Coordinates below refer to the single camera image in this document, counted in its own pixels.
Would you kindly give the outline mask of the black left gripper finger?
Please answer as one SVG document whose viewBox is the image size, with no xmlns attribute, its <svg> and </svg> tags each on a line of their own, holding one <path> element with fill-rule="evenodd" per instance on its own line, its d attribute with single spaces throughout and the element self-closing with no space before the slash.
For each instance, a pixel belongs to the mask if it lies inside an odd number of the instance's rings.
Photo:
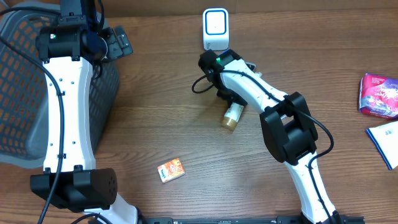
<svg viewBox="0 0 398 224">
<path fill-rule="evenodd" d="M 123 26 L 116 26 L 114 28 L 114 31 L 116 33 L 116 37 L 119 42 L 119 46 L 123 52 L 123 55 L 131 55 L 133 53 L 133 49 Z"/>
<path fill-rule="evenodd" d="M 124 55 L 119 41 L 116 37 L 116 33 L 112 28 L 107 27 L 103 29 L 99 33 L 99 35 L 104 39 L 108 48 L 104 61 L 117 60 Z"/>
</svg>

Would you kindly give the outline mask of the white bamboo print tube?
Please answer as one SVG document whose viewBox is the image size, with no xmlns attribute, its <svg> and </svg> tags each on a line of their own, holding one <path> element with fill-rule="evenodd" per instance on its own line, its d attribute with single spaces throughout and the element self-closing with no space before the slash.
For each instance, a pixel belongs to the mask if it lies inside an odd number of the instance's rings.
<svg viewBox="0 0 398 224">
<path fill-rule="evenodd" d="M 234 131 L 239 122 L 243 109 L 243 105 L 240 105 L 238 103 L 232 103 L 223 116 L 223 119 L 221 121 L 222 127 L 230 131 Z"/>
</svg>

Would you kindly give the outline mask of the small orange box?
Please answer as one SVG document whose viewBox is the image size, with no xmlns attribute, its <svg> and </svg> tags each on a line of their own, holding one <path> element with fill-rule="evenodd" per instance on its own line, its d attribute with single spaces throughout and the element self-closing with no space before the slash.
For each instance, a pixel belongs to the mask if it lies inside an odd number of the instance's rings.
<svg viewBox="0 0 398 224">
<path fill-rule="evenodd" d="M 175 158 L 158 166 L 157 171 L 163 183 L 177 179 L 185 175 L 185 169 L 179 158 Z"/>
</svg>

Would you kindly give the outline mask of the purple red tissue pack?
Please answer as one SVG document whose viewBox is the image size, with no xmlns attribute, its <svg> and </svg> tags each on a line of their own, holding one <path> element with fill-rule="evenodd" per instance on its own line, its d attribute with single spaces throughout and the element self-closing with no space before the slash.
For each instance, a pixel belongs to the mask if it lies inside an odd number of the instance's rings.
<svg viewBox="0 0 398 224">
<path fill-rule="evenodd" d="M 365 74 L 359 84 L 358 111 L 397 119 L 397 79 Z"/>
</svg>

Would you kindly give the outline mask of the yellow snack bag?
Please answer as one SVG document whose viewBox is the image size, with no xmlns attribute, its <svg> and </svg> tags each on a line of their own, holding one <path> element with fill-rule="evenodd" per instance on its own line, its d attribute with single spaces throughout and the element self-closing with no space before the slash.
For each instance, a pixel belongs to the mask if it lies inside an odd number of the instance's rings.
<svg viewBox="0 0 398 224">
<path fill-rule="evenodd" d="M 389 170 L 397 167 L 397 121 L 368 128 L 366 134 L 374 143 Z"/>
</svg>

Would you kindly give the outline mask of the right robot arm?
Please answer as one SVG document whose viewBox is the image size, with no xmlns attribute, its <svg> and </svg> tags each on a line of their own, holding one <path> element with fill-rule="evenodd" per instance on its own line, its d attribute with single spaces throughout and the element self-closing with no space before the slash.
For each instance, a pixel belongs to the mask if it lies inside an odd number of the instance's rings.
<svg viewBox="0 0 398 224">
<path fill-rule="evenodd" d="M 273 158 L 288 168 L 304 222 L 338 223 L 317 163 L 330 150 L 318 153 L 315 144 L 317 127 L 328 136 L 331 133 L 311 116 L 305 98 L 298 92 L 289 95 L 274 88 L 233 50 L 221 54 L 207 50 L 200 55 L 198 66 L 219 91 L 238 97 L 259 113 L 264 144 Z"/>
</svg>

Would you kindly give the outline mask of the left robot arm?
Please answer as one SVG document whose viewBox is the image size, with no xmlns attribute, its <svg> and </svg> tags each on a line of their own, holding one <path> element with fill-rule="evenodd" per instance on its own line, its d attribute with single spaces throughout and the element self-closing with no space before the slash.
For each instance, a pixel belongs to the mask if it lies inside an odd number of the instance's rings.
<svg viewBox="0 0 398 224">
<path fill-rule="evenodd" d="M 111 60 L 104 14 L 96 1 L 61 1 L 57 25 L 37 38 L 47 82 L 49 132 L 44 171 L 30 178 L 46 205 L 97 218 L 101 223 L 139 223 L 139 212 L 118 194 L 111 168 L 97 169 L 91 146 L 89 92 L 94 65 Z"/>
</svg>

